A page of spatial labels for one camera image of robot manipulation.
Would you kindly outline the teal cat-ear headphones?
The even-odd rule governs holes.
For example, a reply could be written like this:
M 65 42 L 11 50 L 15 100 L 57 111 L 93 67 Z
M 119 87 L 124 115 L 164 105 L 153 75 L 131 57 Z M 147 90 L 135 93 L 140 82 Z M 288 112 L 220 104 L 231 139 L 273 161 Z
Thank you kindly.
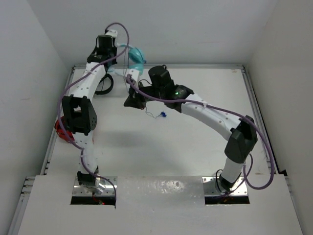
M 146 59 L 143 51 L 137 47 L 127 45 L 127 44 L 119 44 L 116 45 L 117 48 L 125 47 L 128 48 L 128 58 L 134 62 L 133 65 L 129 66 L 126 72 L 118 72 L 113 66 L 109 67 L 107 70 L 107 74 L 115 74 L 121 77 L 127 75 L 130 70 L 136 70 L 139 72 L 139 75 L 143 74 L 144 65 L 146 64 Z

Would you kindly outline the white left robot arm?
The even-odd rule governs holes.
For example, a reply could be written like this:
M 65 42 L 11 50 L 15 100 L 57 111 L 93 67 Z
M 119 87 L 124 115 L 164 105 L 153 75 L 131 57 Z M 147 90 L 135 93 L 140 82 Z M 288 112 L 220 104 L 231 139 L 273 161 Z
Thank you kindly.
M 117 32 L 108 31 L 98 35 L 96 45 L 87 58 L 85 79 L 73 86 L 73 90 L 62 98 L 64 119 L 68 131 L 74 138 L 74 143 L 83 153 L 79 163 L 77 179 L 80 185 L 89 188 L 97 187 L 98 163 L 93 154 L 93 131 L 97 125 L 97 115 L 92 105 L 92 99 L 101 79 L 105 78 L 108 68 L 116 63 L 109 61 L 103 65 L 97 64 L 117 55 L 115 40 Z

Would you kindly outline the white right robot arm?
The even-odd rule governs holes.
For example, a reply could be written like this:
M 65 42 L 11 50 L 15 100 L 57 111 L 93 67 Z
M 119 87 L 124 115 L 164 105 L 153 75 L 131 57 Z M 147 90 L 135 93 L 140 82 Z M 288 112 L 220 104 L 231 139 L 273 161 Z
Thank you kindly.
M 162 102 L 169 109 L 193 117 L 219 133 L 227 144 L 225 165 L 216 184 L 222 192 L 231 191 L 258 140 L 253 118 L 210 108 L 192 89 L 175 84 L 165 65 L 151 68 L 148 75 L 151 84 L 144 86 L 140 72 L 128 70 L 125 80 L 130 88 L 124 106 L 142 110 L 149 101 Z

